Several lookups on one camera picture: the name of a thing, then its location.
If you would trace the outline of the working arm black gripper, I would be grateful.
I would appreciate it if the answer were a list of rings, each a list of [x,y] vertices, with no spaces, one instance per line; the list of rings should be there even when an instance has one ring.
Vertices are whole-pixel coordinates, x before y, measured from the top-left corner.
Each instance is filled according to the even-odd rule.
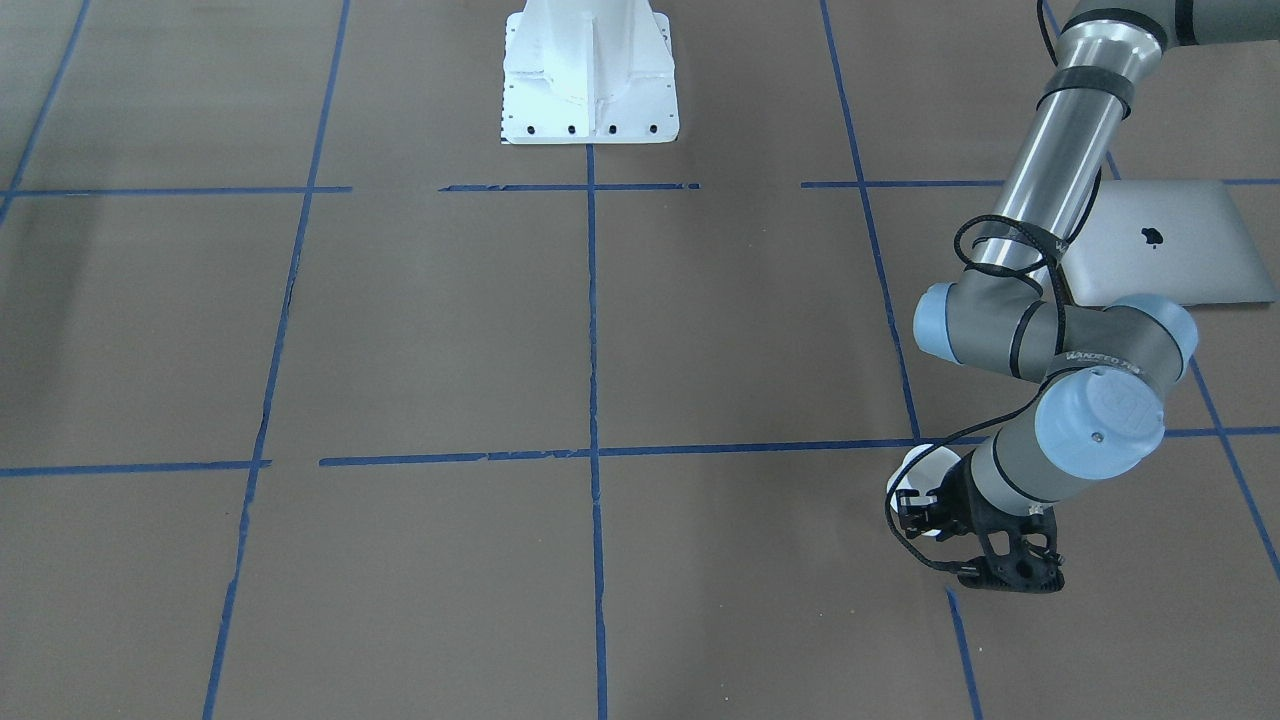
[[[995,507],[977,484],[972,455],[952,465],[938,487],[929,493],[919,489],[895,491],[895,521],[908,541],[924,537],[948,541],[959,536],[984,536],[996,530]]]

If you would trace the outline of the working silver robot arm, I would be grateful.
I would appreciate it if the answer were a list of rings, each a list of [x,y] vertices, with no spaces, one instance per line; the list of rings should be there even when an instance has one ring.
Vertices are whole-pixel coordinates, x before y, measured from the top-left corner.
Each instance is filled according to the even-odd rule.
[[[886,521],[906,543],[978,533],[978,512],[1051,514],[1120,477],[1164,438],[1170,389],[1198,331],[1156,293],[1076,305],[1062,263],[1085,227],[1105,156],[1138,85],[1172,50],[1274,41],[1275,1],[1082,1],[1051,40],[1053,73],[995,206],[954,236],[963,263],[915,310],[916,346],[959,366],[1036,384],[1023,407],[986,423],[959,457],[923,445],[886,487]]]

